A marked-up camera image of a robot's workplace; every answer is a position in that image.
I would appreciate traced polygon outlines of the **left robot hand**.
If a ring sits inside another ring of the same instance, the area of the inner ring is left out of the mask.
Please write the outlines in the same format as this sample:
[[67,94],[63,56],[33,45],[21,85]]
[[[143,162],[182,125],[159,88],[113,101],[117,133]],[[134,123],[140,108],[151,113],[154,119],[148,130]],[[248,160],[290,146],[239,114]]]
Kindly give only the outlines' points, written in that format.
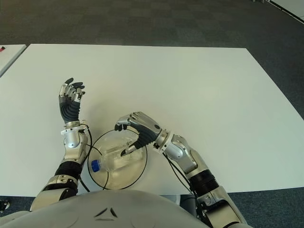
[[59,110],[64,123],[79,121],[80,103],[85,91],[83,82],[69,78],[59,91]]

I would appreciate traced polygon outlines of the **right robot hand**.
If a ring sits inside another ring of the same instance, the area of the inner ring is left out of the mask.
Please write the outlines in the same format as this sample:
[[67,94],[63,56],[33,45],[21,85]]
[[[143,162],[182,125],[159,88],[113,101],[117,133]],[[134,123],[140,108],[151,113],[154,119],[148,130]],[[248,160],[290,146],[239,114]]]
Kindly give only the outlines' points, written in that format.
[[138,139],[121,152],[122,157],[154,142],[162,131],[159,124],[143,112],[132,112],[121,117],[116,122],[114,130],[126,130],[128,126],[138,132]]

